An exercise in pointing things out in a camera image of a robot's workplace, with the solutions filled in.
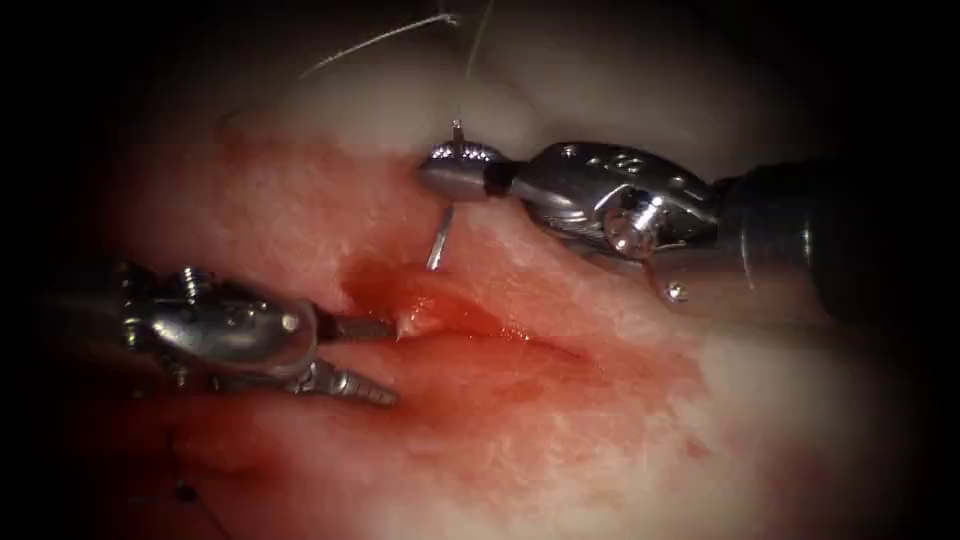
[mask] metal pin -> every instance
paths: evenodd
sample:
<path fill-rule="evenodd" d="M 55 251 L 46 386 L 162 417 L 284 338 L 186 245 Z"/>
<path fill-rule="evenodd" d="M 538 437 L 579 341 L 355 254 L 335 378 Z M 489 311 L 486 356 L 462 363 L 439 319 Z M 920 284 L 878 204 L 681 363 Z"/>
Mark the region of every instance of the metal pin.
<path fill-rule="evenodd" d="M 440 256 L 443 255 L 443 246 L 447 243 L 451 223 L 453 223 L 453 205 L 443 209 L 443 216 L 440 219 L 440 230 L 437 231 L 437 238 L 433 241 L 430 256 L 427 257 L 427 270 L 431 272 L 435 272 L 437 267 L 440 266 Z"/>

